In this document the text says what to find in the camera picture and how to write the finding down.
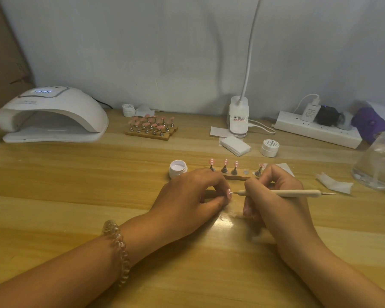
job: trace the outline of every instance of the wooden handle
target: wooden handle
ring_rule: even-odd
[[[321,196],[320,190],[271,190],[276,195],[280,197],[310,197],[310,198],[318,198]],[[246,190],[240,190],[237,192],[238,195],[247,196]]]

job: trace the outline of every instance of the power outlet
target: power outlet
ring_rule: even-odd
[[[285,111],[280,111],[277,122],[273,127],[277,130],[284,130],[353,149],[358,147],[362,141],[356,127],[352,128],[352,130],[341,130],[335,126],[305,122],[301,120],[301,115],[286,113]]]

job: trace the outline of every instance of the person's right hand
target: person's right hand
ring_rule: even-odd
[[[295,270],[296,259],[303,251],[324,246],[320,240],[305,197],[282,198],[271,189],[303,189],[295,179],[277,165],[268,165],[259,179],[245,181],[243,214],[264,224],[274,237],[282,259]]]

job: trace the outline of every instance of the person's left hand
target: person's left hand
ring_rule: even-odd
[[[217,197],[200,203],[202,194],[210,186],[214,186]],[[165,184],[148,214],[160,223],[164,239],[170,243],[194,232],[230,199],[230,187],[222,173],[202,168],[181,174]]]

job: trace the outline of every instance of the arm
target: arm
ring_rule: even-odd
[[[209,186],[219,196],[200,203]],[[120,226],[130,265],[199,228],[229,202],[228,188],[224,176],[209,169],[185,173],[165,184],[148,213]],[[97,237],[0,284],[0,307],[84,307],[118,279],[120,265],[112,240]]]
[[[304,280],[327,308],[385,307],[385,291],[334,255],[312,223],[306,198],[281,198],[276,189],[303,189],[301,182],[276,165],[267,166],[259,180],[245,182],[244,215],[268,228],[282,259]]]

